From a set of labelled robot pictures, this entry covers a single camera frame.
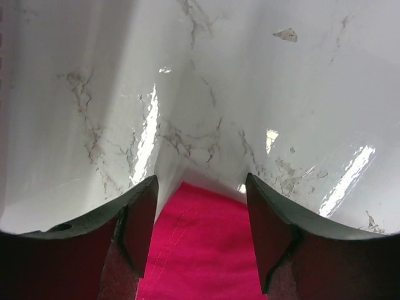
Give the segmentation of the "pink red t shirt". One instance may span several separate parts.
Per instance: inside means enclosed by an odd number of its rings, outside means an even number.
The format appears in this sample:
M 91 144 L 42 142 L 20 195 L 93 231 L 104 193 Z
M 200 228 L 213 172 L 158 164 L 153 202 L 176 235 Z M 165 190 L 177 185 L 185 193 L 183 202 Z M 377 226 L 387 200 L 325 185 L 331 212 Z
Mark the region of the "pink red t shirt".
M 182 183 L 153 229 L 137 299 L 266 299 L 245 204 Z

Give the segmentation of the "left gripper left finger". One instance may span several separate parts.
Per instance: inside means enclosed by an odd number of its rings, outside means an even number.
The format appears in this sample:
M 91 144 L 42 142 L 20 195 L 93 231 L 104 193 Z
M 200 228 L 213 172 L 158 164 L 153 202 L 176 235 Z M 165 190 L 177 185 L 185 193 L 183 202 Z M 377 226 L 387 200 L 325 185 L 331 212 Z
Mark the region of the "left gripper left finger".
M 134 299 L 144 276 L 158 179 L 48 231 L 1 234 L 2 299 Z

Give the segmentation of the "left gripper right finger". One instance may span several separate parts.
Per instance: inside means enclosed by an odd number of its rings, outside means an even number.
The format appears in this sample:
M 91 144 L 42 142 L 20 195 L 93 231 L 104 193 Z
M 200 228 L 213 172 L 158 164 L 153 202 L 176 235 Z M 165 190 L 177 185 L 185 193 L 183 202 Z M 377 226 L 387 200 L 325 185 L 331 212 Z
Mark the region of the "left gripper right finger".
M 363 231 L 289 200 L 254 174 L 246 200 L 269 299 L 398 299 L 399 235 Z

